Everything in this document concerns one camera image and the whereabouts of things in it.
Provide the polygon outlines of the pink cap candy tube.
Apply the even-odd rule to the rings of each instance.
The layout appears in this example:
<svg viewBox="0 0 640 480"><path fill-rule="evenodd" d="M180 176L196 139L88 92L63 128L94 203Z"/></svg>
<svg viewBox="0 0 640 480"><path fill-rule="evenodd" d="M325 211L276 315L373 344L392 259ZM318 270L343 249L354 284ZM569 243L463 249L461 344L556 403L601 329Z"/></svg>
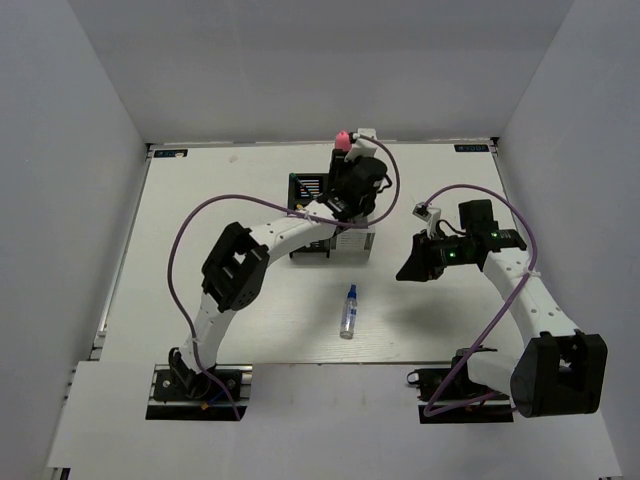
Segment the pink cap candy tube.
<svg viewBox="0 0 640 480"><path fill-rule="evenodd" d="M334 140L334 149L341 152L349 152L351 149L351 137L347 131L340 131Z"/></svg>

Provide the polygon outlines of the green gel pen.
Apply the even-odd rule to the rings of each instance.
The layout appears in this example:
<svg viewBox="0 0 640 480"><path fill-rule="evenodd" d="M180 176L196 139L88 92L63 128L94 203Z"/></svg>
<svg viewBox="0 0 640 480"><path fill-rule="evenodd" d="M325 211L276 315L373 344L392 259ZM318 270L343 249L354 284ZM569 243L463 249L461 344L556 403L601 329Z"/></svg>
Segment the green gel pen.
<svg viewBox="0 0 640 480"><path fill-rule="evenodd" d="M298 178L298 176L295 173L291 172L289 176L294 181L294 183L298 186L298 189L300 190L300 192L305 191L306 187L304 186L304 184L301 182L301 180Z"/></svg>

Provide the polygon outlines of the blue spray bottle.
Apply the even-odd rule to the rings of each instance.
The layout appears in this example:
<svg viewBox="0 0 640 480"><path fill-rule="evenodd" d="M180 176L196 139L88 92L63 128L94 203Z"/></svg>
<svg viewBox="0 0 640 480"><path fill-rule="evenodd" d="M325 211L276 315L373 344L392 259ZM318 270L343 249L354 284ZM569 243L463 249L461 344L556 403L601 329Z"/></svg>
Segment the blue spray bottle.
<svg viewBox="0 0 640 480"><path fill-rule="evenodd" d="M341 324L340 337L342 339L351 340L354 336L355 322L357 316L357 286L351 284L346 296Z"/></svg>

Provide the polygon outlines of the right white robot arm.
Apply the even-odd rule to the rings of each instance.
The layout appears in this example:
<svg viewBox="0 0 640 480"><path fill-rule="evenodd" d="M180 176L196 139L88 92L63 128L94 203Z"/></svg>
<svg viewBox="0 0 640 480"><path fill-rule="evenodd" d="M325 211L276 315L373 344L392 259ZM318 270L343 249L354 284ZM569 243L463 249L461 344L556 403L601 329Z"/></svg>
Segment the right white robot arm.
<svg viewBox="0 0 640 480"><path fill-rule="evenodd" d="M505 395L526 418L592 414L600 405L608 348L583 332L558 306L531 262L533 250L514 229L502 229L488 200L460 204L461 233L446 235L441 211L424 203L414 215L426 222L414 235L399 281L427 282L454 266L475 265L505 304L524 345L516 357L475 342L459 349L446 374L415 371L426 417Z"/></svg>

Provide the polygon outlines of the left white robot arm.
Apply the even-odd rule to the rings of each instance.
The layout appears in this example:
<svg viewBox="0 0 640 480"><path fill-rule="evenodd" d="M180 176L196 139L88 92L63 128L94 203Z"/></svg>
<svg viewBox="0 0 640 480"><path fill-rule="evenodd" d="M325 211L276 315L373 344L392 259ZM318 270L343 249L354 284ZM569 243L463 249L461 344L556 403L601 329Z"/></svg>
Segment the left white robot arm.
<svg viewBox="0 0 640 480"><path fill-rule="evenodd" d="M380 146L375 142L370 148L334 149L322 193L283 208L282 217L263 225L227 225L201 268L196 316L185 309L174 280L167 280L170 296L189 328L185 343L170 351L169 368L188 398L203 398L211 390L228 393L225 381L215 374L219 347L235 314L259 295L274 262L314 242L376 224L371 215L377 196L388 188L400 189L396 160L383 162L374 156Z"/></svg>

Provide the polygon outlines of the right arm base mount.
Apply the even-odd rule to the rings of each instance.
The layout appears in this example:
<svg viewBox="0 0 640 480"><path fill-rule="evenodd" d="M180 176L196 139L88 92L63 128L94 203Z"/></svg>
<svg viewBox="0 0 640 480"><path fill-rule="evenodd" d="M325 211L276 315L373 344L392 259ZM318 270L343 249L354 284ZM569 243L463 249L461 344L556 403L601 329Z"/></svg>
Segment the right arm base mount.
<svg viewBox="0 0 640 480"><path fill-rule="evenodd" d="M507 395L494 393L489 387L460 376L446 386L426 415L427 404L448 373L448 367L429 367L414 369L407 374L407 385L418 393L421 424L499 424L514 421L513 407Z"/></svg>

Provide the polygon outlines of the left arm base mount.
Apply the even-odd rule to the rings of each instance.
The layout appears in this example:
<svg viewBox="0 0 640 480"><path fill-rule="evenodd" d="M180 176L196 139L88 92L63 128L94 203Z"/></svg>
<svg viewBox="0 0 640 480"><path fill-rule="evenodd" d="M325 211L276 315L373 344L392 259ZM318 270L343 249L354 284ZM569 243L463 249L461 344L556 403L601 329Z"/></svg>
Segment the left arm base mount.
<svg viewBox="0 0 640 480"><path fill-rule="evenodd" d="M156 365L146 407L146 420L234 422L242 419L249 404L253 368L251 365L223 365L214 372L236 405L215 382L205 377L187 393L168 365Z"/></svg>

